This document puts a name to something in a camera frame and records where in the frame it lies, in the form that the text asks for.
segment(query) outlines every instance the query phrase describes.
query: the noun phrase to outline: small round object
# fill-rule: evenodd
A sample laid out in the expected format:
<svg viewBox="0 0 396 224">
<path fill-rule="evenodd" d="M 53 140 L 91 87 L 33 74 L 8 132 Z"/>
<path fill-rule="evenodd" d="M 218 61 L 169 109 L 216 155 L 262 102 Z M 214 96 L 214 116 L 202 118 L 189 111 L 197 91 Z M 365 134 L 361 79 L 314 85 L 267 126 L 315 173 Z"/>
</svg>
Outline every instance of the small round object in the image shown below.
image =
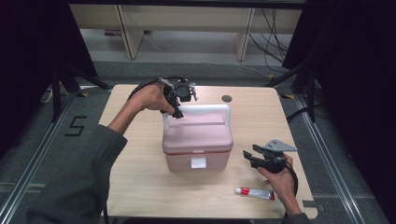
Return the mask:
<svg viewBox="0 0 396 224">
<path fill-rule="evenodd" d="M 223 95 L 221 96 L 221 100 L 225 103 L 230 103 L 233 100 L 233 97 L 231 97 L 231 95 Z"/>
</svg>

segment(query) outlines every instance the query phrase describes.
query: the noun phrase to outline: white handle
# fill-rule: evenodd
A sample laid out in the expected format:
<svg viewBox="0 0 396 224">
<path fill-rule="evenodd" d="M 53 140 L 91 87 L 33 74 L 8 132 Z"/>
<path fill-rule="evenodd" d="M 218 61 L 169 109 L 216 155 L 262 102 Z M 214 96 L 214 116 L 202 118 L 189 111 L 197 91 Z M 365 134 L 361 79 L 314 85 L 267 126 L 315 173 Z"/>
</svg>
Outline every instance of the white handle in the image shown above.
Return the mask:
<svg viewBox="0 0 396 224">
<path fill-rule="evenodd" d="M 223 111 L 225 114 L 225 126 L 230 127 L 231 108 L 228 105 L 181 105 L 178 107 L 183 114 L 201 115 L 212 111 Z M 163 114 L 163 127 L 169 128 L 168 114 Z"/>
</svg>

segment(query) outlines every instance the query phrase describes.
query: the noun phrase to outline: tube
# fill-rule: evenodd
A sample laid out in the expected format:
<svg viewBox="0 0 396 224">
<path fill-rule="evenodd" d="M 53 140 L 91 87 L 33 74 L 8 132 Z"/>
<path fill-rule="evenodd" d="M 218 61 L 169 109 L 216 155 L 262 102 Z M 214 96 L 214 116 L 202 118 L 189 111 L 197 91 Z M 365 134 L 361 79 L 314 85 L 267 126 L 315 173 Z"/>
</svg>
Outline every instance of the tube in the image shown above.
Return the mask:
<svg viewBox="0 0 396 224">
<path fill-rule="evenodd" d="M 271 189 L 235 188 L 235 193 L 265 200 L 275 200 L 274 191 Z"/>
</svg>

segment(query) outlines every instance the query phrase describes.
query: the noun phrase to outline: pink plastic box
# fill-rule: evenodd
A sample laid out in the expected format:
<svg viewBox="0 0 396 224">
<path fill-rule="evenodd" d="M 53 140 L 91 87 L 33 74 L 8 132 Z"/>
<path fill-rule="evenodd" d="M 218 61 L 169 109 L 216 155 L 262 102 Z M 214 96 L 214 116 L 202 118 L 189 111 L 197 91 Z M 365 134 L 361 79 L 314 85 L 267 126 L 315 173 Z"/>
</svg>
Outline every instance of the pink plastic box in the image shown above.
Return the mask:
<svg viewBox="0 0 396 224">
<path fill-rule="evenodd" d="M 171 172 L 224 169 L 233 148 L 228 105 L 183 105 L 163 115 L 163 153 Z"/>
</svg>

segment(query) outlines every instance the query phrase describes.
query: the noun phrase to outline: wooden table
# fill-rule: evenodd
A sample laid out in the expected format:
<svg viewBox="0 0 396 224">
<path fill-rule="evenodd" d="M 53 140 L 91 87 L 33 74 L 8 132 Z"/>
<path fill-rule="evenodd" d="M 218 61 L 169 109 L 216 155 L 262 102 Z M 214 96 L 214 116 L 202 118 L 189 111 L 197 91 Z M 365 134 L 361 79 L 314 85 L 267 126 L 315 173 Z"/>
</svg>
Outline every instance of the wooden table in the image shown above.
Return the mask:
<svg viewBox="0 0 396 224">
<path fill-rule="evenodd" d="M 125 103 L 135 85 L 117 85 L 110 95 L 100 123 L 107 125 Z M 265 179 L 252 169 L 243 150 L 254 152 L 252 144 L 264 145 L 276 138 L 294 146 L 288 123 L 272 88 L 197 86 L 197 102 L 183 105 L 227 104 L 231 107 L 233 150 L 227 167 L 220 171 L 171 173 L 162 150 L 163 122 L 158 111 L 138 114 L 125 137 L 129 140 L 114 164 L 107 202 L 108 214 L 121 217 L 196 217 L 196 218 L 282 218 L 282 203 L 243 197 L 236 187 L 264 187 Z M 224 103 L 221 96 L 233 100 Z M 298 202 L 309 218 L 317 208 L 303 207 L 313 201 L 297 152 L 294 170 L 299 178 Z"/>
</svg>

